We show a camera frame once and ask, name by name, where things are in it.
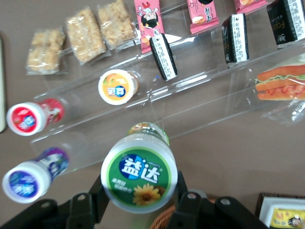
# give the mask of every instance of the sandwich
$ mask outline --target sandwich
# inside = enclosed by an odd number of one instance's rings
[[[260,100],[305,100],[305,54],[258,74],[255,87]]]

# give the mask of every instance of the green bottle label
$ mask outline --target green bottle label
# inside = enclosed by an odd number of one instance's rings
[[[167,134],[154,123],[138,123],[127,132],[127,135],[131,134],[150,134],[164,141],[168,146],[170,145]]]
[[[113,197],[124,205],[152,206],[167,195],[171,171],[157,152],[132,147],[112,159],[107,169],[107,184]]]

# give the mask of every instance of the white bottle cap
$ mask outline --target white bottle cap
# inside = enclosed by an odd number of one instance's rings
[[[127,103],[138,89],[134,75],[124,70],[110,70],[99,80],[99,93],[102,99],[111,105]]]
[[[101,168],[109,199],[136,214],[156,211],[172,197],[178,172],[173,153],[158,137],[132,134],[110,150]]]
[[[31,102],[12,106],[7,112],[6,121],[10,129],[21,136],[42,131],[48,122],[43,108]]]
[[[4,193],[22,204],[37,200],[46,193],[50,185],[50,173],[35,161],[19,164],[7,172],[2,180]]]

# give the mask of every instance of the tray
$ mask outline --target tray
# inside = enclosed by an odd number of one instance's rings
[[[168,12],[186,15],[188,9],[180,5]],[[178,77],[168,82],[160,77],[150,52],[36,96],[35,101],[61,100],[67,114],[31,142],[33,149],[37,154],[53,146],[66,150],[71,159],[67,173],[103,161],[112,146],[139,122],[157,123],[173,139],[245,112],[260,110],[260,115],[277,107],[279,102],[257,99],[254,80],[276,63],[305,52],[305,44],[294,42],[277,50],[265,7],[248,14],[246,21],[250,60],[232,68],[225,63],[219,25],[171,43]],[[261,23],[268,26],[257,32]],[[115,68],[140,74],[139,91],[120,106],[105,103],[97,89],[99,77]]]

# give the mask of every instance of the wicker basket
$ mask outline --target wicker basket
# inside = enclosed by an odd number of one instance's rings
[[[175,205],[171,205],[154,220],[150,229],[165,229],[175,210]]]

